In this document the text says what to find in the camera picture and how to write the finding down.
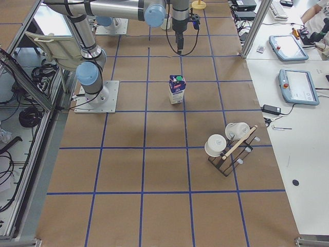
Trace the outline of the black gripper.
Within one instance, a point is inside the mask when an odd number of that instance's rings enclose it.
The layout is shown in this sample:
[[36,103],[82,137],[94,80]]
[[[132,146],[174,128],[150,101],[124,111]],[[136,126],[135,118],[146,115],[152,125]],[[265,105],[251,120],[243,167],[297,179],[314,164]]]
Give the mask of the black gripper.
[[177,51],[182,51],[184,48],[184,34],[176,32],[175,38],[176,38]]

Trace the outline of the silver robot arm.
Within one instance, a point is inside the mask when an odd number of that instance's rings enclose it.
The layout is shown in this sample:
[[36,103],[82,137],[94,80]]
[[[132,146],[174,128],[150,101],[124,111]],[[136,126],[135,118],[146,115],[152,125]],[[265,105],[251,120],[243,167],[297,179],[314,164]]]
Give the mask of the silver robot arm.
[[189,1],[44,1],[44,4],[64,16],[80,46],[83,62],[78,65],[76,74],[87,103],[94,107],[107,102],[109,91],[102,78],[106,54],[96,43],[87,20],[89,16],[134,19],[146,22],[150,27],[159,27],[166,12],[172,12],[178,54],[183,50],[184,32],[193,16]]
[[118,29],[121,25],[121,19],[114,17],[96,16],[96,21],[99,25],[108,30]]

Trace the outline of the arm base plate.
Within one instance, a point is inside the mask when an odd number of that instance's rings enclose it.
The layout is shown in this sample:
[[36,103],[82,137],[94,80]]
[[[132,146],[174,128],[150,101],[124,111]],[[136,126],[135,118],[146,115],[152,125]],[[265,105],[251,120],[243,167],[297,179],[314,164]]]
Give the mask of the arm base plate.
[[126,35],[129,20],[114,18],[109,26],[102,26],[98,23],[94,25],[94,33],[97,36],[118,36]]
[[94,100],[92,100],[94,96],[90,94],[78,97],[74,112],[77,114],[115,113],[119,84],[119,81],[104,81],[102,91]]

